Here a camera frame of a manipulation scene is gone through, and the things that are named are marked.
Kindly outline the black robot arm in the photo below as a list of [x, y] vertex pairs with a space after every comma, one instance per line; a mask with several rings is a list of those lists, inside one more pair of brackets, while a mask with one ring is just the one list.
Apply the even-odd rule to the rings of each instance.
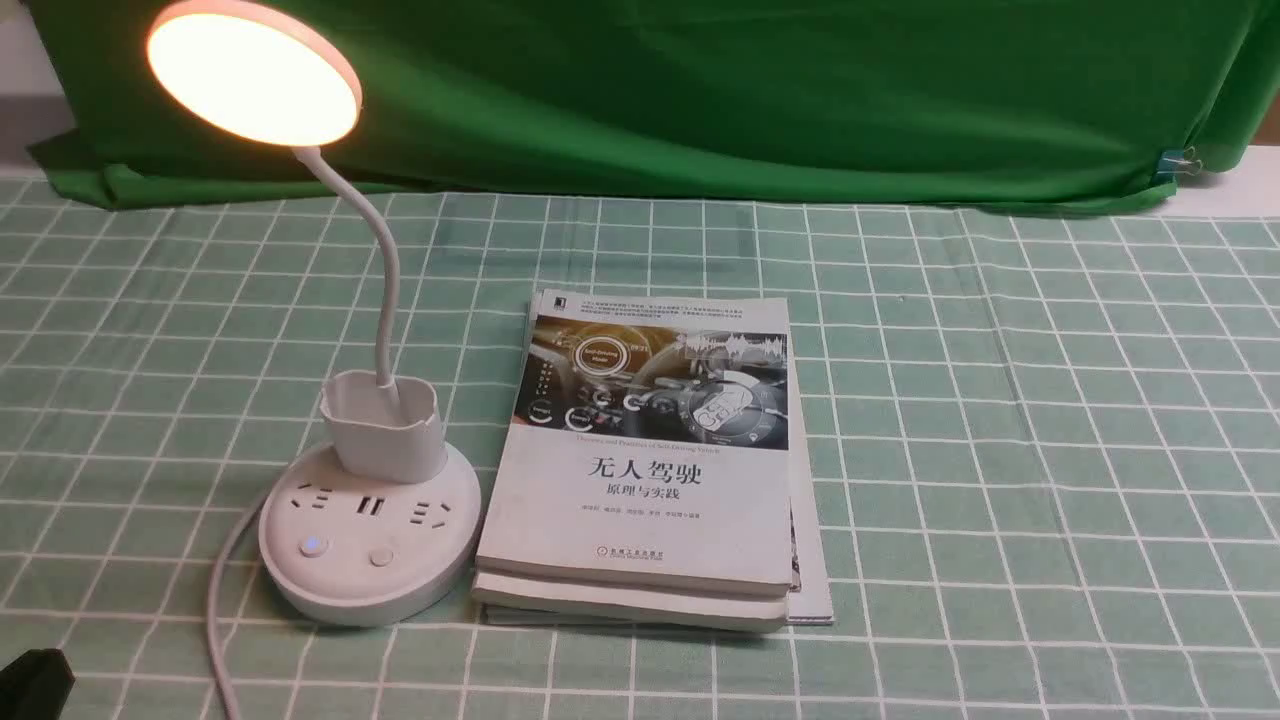
[[1, 719], [60, 719], [74, 684], [60, 650], [28, 650], [1, 670]]

